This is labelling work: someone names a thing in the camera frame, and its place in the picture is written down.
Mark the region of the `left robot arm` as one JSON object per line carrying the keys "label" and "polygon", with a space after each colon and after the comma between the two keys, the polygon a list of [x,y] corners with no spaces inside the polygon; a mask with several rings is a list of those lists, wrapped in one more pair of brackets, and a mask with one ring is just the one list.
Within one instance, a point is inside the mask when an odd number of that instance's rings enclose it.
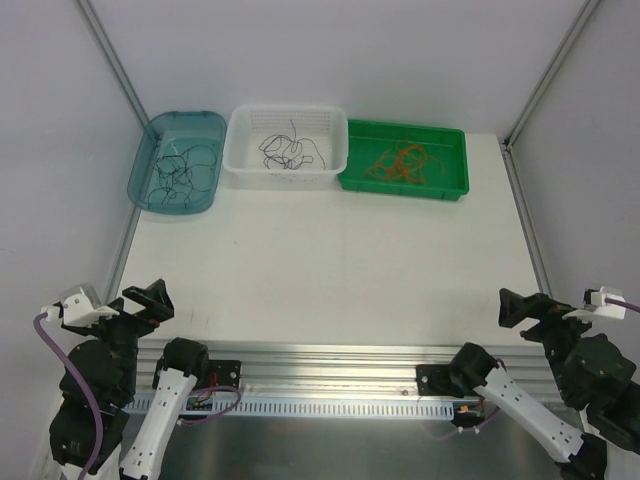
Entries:
{"label": "left robot arm", "polygon": [[131,286],[109,303],[80,285],[41,310],[83,342],[64,353],[61,405],[49,427],[53,460],[69,479],[156,479],[189,393],[210,377],[207,348],[183,338],[170,341],[158,361],[154,397],[137,437],[121,447],[136,394],[139,341],[174,316],[164,280]]}

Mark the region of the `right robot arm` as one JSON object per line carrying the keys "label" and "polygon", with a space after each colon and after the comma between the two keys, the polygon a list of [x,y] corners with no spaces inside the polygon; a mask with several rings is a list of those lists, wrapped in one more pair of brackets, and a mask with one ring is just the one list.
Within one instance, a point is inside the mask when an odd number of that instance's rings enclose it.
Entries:
{"label": "right robot arm", "polygon": [[523,339],[540,344],[563,404],[584,423],[576,428],[527,393],[483,347],[467,342],[450,362],[447,379],[457,394],[473,392],[519,424],[554,461],[564,479],[636,479],[639,476],[637,365],[594,322],[622,320],[639,308],[607,287],[588,289],[580,307],[543,293],[503,288],[498,323],[534,325]]}

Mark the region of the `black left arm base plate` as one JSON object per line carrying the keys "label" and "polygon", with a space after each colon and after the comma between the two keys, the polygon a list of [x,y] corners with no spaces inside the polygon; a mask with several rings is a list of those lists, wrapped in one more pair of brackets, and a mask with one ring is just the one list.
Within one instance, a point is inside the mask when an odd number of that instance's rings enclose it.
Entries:
{"label": "black left arm base plate", "polygon": [[239,360],[210,360],[206,369],[203,388],[240,386],[242,363]]}

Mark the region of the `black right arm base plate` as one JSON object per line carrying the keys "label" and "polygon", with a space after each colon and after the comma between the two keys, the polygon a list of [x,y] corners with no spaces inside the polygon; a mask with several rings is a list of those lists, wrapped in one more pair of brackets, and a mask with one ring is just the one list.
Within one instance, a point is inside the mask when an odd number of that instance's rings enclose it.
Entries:
{"label": "black right arm base plate", "polygon": [[445,364],[419,364],[415,367],[419,396],[455,396],[450,369]]}

